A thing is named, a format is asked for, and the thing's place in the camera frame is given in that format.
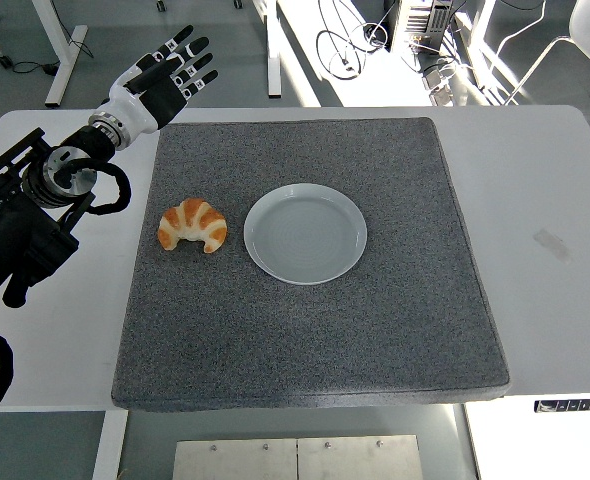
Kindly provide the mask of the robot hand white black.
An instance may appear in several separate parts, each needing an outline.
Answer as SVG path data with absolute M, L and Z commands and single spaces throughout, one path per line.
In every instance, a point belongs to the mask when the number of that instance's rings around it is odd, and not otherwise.
M 143 55 L 118 77 L 107 100 L 89 118 L 89 125 L 103 131 L 117 149 L 166 126 L 217 78 L 217 71 L 205 70 L 213 59 L 207 51 L 209 39 L 191 39 L 193 30 L 188 25 Z

